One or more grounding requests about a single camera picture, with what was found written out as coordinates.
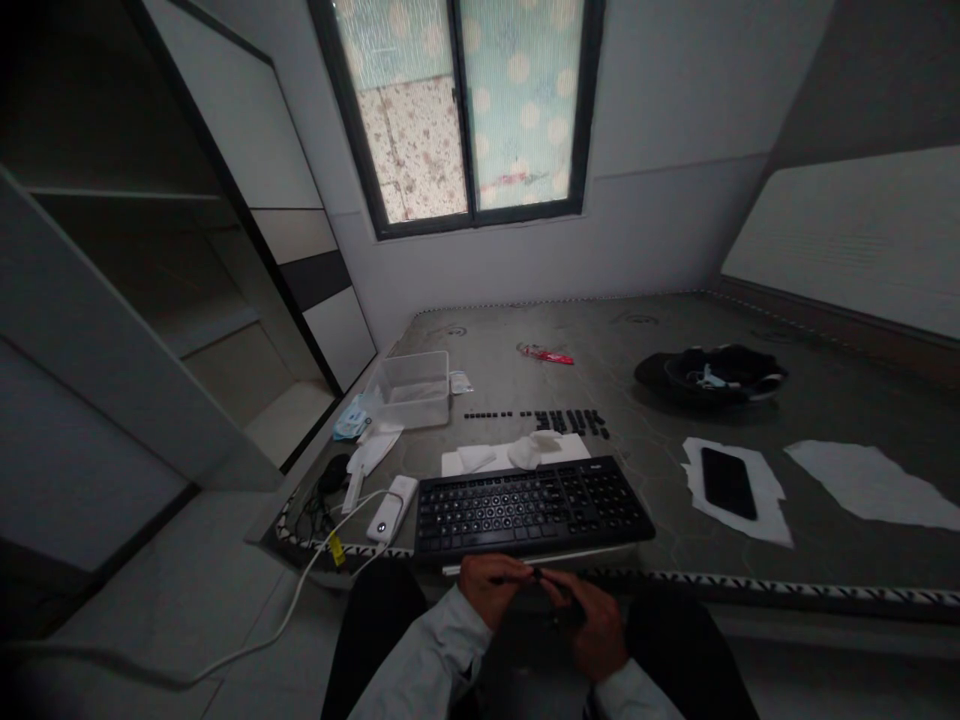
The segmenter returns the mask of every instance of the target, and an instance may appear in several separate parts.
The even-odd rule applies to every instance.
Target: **hat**
[[[767,400],[777,394],[788,375],[773,355],[743,345],[656,353],[633,372],[637,382],[664,400],[703,410]]]

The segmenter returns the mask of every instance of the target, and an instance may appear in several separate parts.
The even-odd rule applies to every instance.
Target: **window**
[[[603,0],[310,0],[379,239],[578,214]]]

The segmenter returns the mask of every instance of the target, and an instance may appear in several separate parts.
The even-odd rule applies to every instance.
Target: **white shirt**
[[[417,618],[383,661],[350,720],[446,718],[476,682],[493,632],[459,588]],[[683,720],[670,699],[631,660],[594,688],[609,720]]]

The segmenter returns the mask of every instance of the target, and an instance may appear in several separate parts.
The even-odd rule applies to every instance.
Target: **mattress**
[[[653,353],[725,343],[773,354],[789,370],[774,401],[694,415],[633,378]],[[518,350],[525,344],[569,355],[574,364],[526,357]],[[531,432],[536,421],[522,411],[596,408],[610,439],[588,431],[584,442],[592,455],[616,459],[657,528],[656,538],[628,559],[588,569],[597,582],[624,590],[679,582],[725,602],[960,620],[960,533],[862,520],[784,452],[800,440],[876,446],[960,504],[960,404],[953,392],[710,292],[435,310],[418,315],[390,355],[430,350],[449,352],[450,369],[466,372],[475,391],[452,399],[448,425],[404,432],[365,492],[386,487],[398,473],[439,476],[441,454],[458,446]],[[465,417],[487,412],[513,415]],[[692,507],[681,467],[688,437],[763,453],[786,495],[781,508],[794,548],[751,539]],[[325,455],[342,451],[334,443]],[[278,532],[308,490],[288,503]],[[413,517],[411,511],[393,554],[411,552]],[[372,552],[364,518],[344,529],[348,552]]]

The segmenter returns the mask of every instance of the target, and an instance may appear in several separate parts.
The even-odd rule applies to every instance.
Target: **frosted window glass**
[[[467,212],[444,0],[333,0],[390,223]]]
[[[480,210],[569,195],[583,0],[463,0]]]

